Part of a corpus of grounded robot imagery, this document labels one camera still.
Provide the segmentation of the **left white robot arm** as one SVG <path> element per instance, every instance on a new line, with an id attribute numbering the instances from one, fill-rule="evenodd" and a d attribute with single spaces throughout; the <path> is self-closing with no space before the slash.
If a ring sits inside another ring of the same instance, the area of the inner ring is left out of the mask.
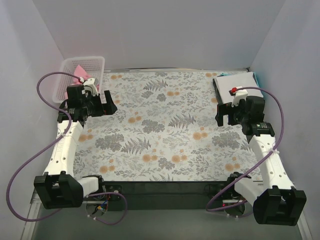
<path id="1" fill-rule="evenodd" d="M 67 87 L 68 98 L 59 106 L 57 139 L 47 167 L 42 176 L 33 182 L 45 209 L 78 208 L 84 198 L 91 195 L 95 200 L 106 196 L 101 175 L 74 178 L 76 148 L 89 117 L 113 115 L 117 106 L 110 91 L 104 91 L 106 102 L 91 87 L 74 85 Z"/>

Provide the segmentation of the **pink t shirt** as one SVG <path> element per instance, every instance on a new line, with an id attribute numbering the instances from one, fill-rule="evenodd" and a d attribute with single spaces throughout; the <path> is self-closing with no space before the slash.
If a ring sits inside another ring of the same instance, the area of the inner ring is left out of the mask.
<path id="1" fill-rule="evenodd" d="M 97 77 L 94 77 L 93 75 L 90 75 L 89 73 L 87 73 L 82 66 L 77 65 L 73 72 L 73 75 L 74 76 L 71 77 L 71 82 L 70 84 L 67 85 L 67 87 L 82 86 L 83 90 L 81 90 L 81 92 L 85 93 L 87 96 L 88 94 L 91 94 L 91 91 L 89 90 L 88 87 L 84 87 L 83 83 L 85 80 L 89 78 L 96 78 L 98 80 L 97 89 L 99 93 L 100 80 Z"/>

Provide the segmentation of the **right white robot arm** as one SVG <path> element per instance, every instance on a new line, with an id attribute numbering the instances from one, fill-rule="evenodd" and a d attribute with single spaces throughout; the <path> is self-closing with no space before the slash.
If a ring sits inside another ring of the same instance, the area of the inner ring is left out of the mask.
<path id="1" fill-rule="evenodd" d="M 277 151 L 272 125 L 264 121 L 265 100 L 258 96 L 219 104 L 215 120 L 223 126 L 224 116 L 231 126 L 241 125 L 249 147 L 257 159 L 256 168 L 262 176 L 263 188 L 255 185 L 246 173 L 235 173 L 229 184 L 222 189 L 232 199 L 240 196 L 252 205 L 253 216 L 258 224 L 295 226 L 307 201 L 303 190 L 297 190 L 283 167 Z"/>

